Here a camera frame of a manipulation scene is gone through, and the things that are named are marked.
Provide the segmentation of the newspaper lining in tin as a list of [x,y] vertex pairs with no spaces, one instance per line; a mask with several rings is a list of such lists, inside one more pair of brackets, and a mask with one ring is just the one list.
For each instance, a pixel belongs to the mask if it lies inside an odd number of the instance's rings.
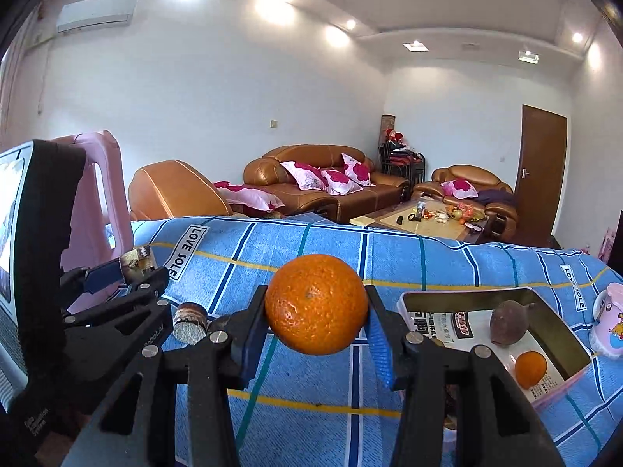
[[527,331],[520,341],[508,347],[497,346],[490,339],[490,318],[492,310],[468,312],[422,312],[407,311],[402,315],[412,331],[431,339],[437,339],[447,348],[470,351],[477,345],[491,349],[506,370],[514,376],[515,360],[524,352],[537,351],[547,360],[547,372],[540,382],[529,390],[523,389],[531,404],[544,403],[548,394],[562,388],[565,379],[537,339]]

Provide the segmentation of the fruit pile on coffee table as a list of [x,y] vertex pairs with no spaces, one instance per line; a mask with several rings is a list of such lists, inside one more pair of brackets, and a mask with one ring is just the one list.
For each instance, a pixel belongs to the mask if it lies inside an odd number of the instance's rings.
[[479,223],[486,218],[484,211],[467,204],[446,204],[445,212],[459,223]]

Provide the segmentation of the pink electric kettle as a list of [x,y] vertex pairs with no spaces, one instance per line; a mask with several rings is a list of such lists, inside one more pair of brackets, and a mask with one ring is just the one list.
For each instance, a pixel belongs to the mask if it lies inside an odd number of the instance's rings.
[[[86,165],[73,205],[70,245],[61,256],[63,270],[96,267],[119,258],[133,248],[134,237],[117,140],[109,131],[102,130],[57,137],[55,141],[86,152]],[[95,294],[83,293],[69,311],[79,312],[101,304],[124,283],[112,284]]]

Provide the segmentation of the pink floral pillow left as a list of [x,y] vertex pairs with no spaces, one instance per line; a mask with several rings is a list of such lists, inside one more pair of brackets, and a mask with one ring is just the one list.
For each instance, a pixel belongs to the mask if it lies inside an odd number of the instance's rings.
[[282,167],[292,176],[301,191],[328,191],[328,183],[322,172],[304,162],[281,162]]

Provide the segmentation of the pink floral pillow right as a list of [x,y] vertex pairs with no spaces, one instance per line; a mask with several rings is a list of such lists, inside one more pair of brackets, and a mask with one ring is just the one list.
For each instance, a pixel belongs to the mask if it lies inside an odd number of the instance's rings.
[[372,186],[371,172],[367,165],[363,162],[358,162],[357,159],[345,153],[342,154],[342,160],[344,163],[344,174],[350,180],[353,180],[360,187]]

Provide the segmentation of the orange in tin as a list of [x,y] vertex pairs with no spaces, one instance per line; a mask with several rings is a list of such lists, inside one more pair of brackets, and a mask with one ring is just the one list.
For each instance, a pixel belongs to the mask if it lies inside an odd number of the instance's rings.
[[516,382],[525,390],[537,385],[547,372],[547,360],[537,351],[522,353],[514,365]]

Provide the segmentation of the pink floral pillow middle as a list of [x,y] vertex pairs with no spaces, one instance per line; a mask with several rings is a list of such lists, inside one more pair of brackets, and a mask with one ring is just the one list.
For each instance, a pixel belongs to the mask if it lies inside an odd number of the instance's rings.
[[347,175],[339,170],[321,170],[320,174],[324,183],[324,190],[329,195],[345,196],[362,190],[362,187],[358,186],[357,183],[354,183],[353,180],[350,180]]

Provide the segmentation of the brown leather three-seat sofa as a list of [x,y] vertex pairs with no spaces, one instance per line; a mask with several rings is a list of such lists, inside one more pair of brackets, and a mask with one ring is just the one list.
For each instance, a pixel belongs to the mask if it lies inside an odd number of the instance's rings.
[[399,204],[409,181],[375,169],[354,147],[293,144],[249,162],[244,185],[277,196],[284,215],[313,212],[337,223]]

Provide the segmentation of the large orange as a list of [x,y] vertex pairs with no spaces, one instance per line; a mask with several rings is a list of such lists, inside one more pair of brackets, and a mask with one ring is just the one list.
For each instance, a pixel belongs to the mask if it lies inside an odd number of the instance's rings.
[[368,296],[357,272],[325,254],[285,263],[270,280],[264,304],[273,333],[306,355],[347,349],[368,316]]

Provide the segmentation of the wooden coffee table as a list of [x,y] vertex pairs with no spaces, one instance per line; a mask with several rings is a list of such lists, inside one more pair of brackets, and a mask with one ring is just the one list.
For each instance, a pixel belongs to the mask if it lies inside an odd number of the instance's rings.
[[494,219],[477,208],[467,208],[467,213],[475,217],[463,220],[456,205],[423,197],[357,216],[350,220],[350,224],[480,244],[491,235]]

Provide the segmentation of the pink floral pillow on floor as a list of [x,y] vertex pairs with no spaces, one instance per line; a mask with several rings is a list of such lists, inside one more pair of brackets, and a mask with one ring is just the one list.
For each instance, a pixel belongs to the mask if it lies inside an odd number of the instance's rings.
[[278,196],[257,188],[230,184],[228,181],[218,181],[213,185],[229,205],[243,205],[261,212],[273,212],[285,206]]

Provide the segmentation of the brown wooden door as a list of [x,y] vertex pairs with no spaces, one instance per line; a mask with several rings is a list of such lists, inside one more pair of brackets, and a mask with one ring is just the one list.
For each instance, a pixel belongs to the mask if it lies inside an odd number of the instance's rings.
[[567,119],[524,104],[515,187],[519,244],[549,245],[562,194],[566,150]]

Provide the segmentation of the brown leather chair near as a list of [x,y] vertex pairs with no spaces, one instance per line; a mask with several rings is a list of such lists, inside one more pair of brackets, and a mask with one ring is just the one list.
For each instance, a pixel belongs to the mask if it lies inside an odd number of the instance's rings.
[[130,216],[135,221],[233,214],[213,183],[180,160],[165,160],[138,169],[130,182],[128,197]]

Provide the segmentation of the black television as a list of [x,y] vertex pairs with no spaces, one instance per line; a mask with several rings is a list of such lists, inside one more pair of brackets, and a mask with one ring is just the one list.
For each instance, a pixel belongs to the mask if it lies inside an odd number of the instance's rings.
[[619,273],[622,272],[623,259],[623,211],[621,212],[616,236],[608,259],[608,265]]

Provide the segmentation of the dark purple passion fruit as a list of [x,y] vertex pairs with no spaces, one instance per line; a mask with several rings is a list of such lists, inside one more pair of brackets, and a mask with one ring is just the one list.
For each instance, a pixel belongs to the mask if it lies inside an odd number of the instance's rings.
[[490,339],[493,344],[508,347],[516,344],[529,327],[528,311],[534,303],[522,305],[515,300],[505,300],[491,314]]

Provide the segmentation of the white air conditioner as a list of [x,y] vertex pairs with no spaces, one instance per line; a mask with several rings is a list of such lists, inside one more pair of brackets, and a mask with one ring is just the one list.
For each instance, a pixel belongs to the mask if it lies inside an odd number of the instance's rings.
[[81,0],[66,4],[57,18],[58,34],[129,24],[138,0]]

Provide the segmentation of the layered cake slice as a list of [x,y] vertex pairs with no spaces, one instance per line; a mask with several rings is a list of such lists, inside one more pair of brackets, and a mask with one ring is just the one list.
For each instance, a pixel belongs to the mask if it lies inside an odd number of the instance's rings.
[[119,257],[123,281],[130,286],[144,279],[156,267],[155,256],[149,246],[139,246]]

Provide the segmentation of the dark round mangosteen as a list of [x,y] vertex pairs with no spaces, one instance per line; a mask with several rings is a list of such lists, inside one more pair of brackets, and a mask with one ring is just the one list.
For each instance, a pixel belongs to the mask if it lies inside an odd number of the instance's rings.
[[173,315],[173,335],[185,345],[196,345],[202,341],[208,330],[206,309],[195,302],[183,302]]

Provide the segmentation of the pink metal tin box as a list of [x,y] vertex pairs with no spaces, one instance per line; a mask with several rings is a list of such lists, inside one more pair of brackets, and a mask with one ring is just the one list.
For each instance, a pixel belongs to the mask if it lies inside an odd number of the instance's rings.
[[[493,339],[490,326],[493,312],[505,302],[521,306],[526,316],[523,336],[507,345]],[[396,307],[411,331],[460,351],[484,345],[510,374],[515,373],[515,363],[521,355],[539,353],[546,363],[546,371],[534,386],[523,390],[537,408],[562,397],[591,362],[577,335],[531,288],[405,292]]]

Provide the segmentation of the pink cartoon cup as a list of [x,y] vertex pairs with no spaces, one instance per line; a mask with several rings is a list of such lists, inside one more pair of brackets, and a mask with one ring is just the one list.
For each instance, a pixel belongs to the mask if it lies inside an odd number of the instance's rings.
[[596,353],[609,358],[622,357],[623,353],[623,286],[607,284],[593,304],[593,324],[589,344]]

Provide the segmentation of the stacked black chairs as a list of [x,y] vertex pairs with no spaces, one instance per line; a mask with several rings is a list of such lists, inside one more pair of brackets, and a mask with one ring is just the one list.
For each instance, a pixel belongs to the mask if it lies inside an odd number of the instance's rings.
[[426,174],[426,158],[396,142],[386,141],[379,147],[381,172],[409,180],[411,186],[422,183]]

